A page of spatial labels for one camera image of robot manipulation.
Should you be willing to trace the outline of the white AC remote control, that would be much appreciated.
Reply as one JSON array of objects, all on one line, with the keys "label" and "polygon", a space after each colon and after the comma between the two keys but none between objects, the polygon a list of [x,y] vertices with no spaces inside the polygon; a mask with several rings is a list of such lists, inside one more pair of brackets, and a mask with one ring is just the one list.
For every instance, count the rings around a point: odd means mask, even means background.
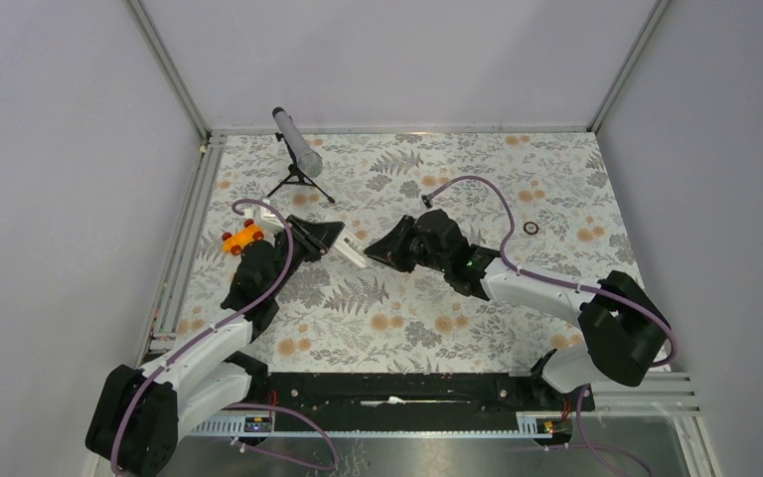
[{"label": "white AC remote control", "polygon": [[332,249],[348,259],[358,268],[368,266],[367,258],[364,255],[364,243],[347,228],[343,228],[335,238]]}]

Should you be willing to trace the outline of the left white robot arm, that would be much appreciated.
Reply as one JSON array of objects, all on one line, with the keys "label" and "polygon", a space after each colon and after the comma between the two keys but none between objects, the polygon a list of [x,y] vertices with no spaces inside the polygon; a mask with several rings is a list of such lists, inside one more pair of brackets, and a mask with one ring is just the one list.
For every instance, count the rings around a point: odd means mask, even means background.
[{"label": "left white robot arm", "polygon": [[276,295],[297,268],[325,255],[342,222],[314,223],[294,216],[267,240],[246,232],[230,246],[239,263],[216,321],[139,368],[120,365],[106,378],[84,439],[86,449],[118,472],[155,476],[177,444],[218,411],[239,402],[255,408],[267,380],[232,356],[258,338],[278,311]]}]

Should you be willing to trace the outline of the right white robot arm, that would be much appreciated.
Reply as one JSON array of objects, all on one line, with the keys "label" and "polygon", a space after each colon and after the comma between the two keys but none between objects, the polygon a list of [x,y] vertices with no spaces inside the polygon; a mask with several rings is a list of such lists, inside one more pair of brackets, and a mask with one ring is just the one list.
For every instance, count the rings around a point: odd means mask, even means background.
[{"label": "right white robot arm", "polygon": [[656,366],[671,329],[629,274],[613,270],[587,284],[552,272],[514,271],[497,250],[468,242],[441,210],[403,217],[365,255],[399,272],[435,270],[459,294],[522,305],[577,327],[581,344],[549,353],[532,370],[530,394],[545,409],[591,383],[638,386]]}]

